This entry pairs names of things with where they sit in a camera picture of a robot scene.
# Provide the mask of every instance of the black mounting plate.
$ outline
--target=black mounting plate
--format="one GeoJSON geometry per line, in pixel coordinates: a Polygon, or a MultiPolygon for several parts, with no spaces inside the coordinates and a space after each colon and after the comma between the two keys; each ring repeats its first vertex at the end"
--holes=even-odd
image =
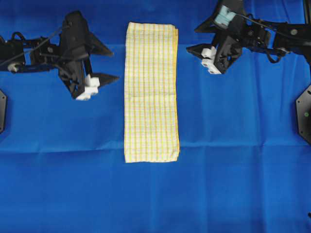
{"type": "Polygon", "coordinates": [[[311,144],[311,85],[296,100],[299,134],[311,144]]]}
{"type": "Polygon", "coordinates": [[[0,133],[4,131],[6,95],[0,90],[0,133]]]}

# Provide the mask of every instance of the screw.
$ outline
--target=screw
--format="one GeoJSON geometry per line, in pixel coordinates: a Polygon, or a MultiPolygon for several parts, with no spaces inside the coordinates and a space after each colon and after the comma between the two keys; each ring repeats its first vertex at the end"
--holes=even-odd
{"type": "Polygon", "coordinates": [[[292,30],[291,30],[291,34],[292,34],[292,35],[297,35],[297,33],[298,33],[297,29],[292,29],[292,30]]]}

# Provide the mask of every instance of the dish towel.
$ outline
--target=dish towel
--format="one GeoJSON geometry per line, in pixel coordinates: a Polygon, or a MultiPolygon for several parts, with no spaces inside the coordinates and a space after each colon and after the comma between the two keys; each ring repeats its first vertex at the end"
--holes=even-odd
{"type": "Polygon", "coordinates": [[[173,25],[129,23],[124,81],[127,163],[177,161],[177,45],[178,29],[173,25]]]}

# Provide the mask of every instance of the wire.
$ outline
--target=wire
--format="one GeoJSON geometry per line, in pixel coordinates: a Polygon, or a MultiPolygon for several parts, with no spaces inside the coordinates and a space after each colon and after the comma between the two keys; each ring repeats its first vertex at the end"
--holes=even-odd
{"type": "Polygon", "coordinates": [[[269,62],[271,62],[272,64],[275,64],[275,63],[278,63],[279,61],[281,61],[281,58],[282,58],[282,57],[281,57],[280,55],[278,55],[278,56],[277,56],[277,59],[274,60],[274,59],[271,57],[270,52],[268,51],[267,48],[265,48],[265,52],[266,52],[266,54],[267,54],[267,57],[268,57],[269,62]]]}
{"type": "Polygon", "coordinates": [[[264,25],[264,24],[262,24],[262,23],[259,23],[259,22],[255,21],[255,20],[252,20],[252,19],[250,19],[250,18],[247,17],[247,16],[244,16],[244,15],[241,15],[241,14],[237,14],[237,13],[235,13],[235,14],[238,15],[238,16],[241,16],[242,18],[245,18],[245,19],[251,21],[252,23],[256,23],[256,24],[258,24],[258,25],[260,25],[260,26],[262,26],[262,27],[264,27],[264,28],[268,28],[268,29],[270,29],[271,31],[274,31],[275,33],[277,33],[277,34],[279,34],[279,35],[282,35],[282,36],[284,36],[284,37],[287,37],[287,38],[290,38],[290,39],[294,39],[294,40],[302,40],[302,41],[306,41],[306,42],[311,42],[311,40],[308,40],[308,39],[304,39],[304,38],[300,38],[300,37],[296,37],[296,36],[288,35],[288,34],[286,34],[286,33],[279,32],[278,30],[275,30],[275,29],[272,28],[272,27],[269,27],[269,26],[267,26],[267,25],[264,25]]]}
{"type": "Polygon", "coordinates": [[[16,35],[18,35],[19,38],[20,38],[21,40],[26,40],[25,37],[23,36],[23,34],[20,33],[20,32],[14,32],[14,33],[12,34],[12,40],[15,40],[15,36],[16,36],[16,35]]]}
{"type": "Polygon", "coordinates": [[[9,63],[9,62],[11,62],[11,61],[13,61],[13,60],[15,60],[15,59],[17,59],[17,58],[19,58],[19,57],[21,57],[21,56],[23,56],[23,55],[25,55],[25,54],[27,54],[27,53],[30,53],[30,52],[33,52],[33,51],[37,50],[38,48],[40,48],[41,46],[43,46],[45,43],[47,43],[50,39],[52,39],[54,36],[56,36],[57,33],[59,33],[61,30],[65,29],[65,28],[68,28],[68,27],[69,27],[69,26],[65,26],[65,27],[61,27],[61,28],[57,29],[57,30],[56,30],[55,32],[53,32],[48,38],[46,38],[45,40],[43,40],[40,44],[38,44],[38,45],[37,45],[36,47],[34,47],[33,49],[28,50],[28,51],[25,51],[25,52],[22,52],[22,53],[20,53],[20,54],[18,54],[18,55],[16,55],[16,56],[14,56],[14,57],[12,57],[12,58],[10,58],[10,59],[4,61],[4,62],[2,62],[2,63],[0,64],[0,67],[3,66],[3,65],[5,65],[5,64],[7,64],[7,63],[9,63]]]}

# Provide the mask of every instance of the blue cloth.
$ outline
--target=blue cloth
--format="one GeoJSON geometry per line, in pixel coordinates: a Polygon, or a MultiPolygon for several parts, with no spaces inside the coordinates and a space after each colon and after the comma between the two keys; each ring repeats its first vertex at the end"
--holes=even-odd
{"type": "MultiPolygon", "coordinates": [[[[94,72],[119,75],[91,101],[73,101],[57,71],[0,73],[8,96],[0,135],[1,233],[309,233],[311,147],[297,134],[295,99],[310,84],[302,56],[270,64],[243,56],[209,75],[186,47],[216,0],[1,1],[0,34],[49,35],[81,10],[115,56],[94,72]],[[125,164],[124,62],[129,21],[179,29],[177,163],[125,164]]],[[[246,0],[269,21],[304,23],[300,0],[246,0]]]]}

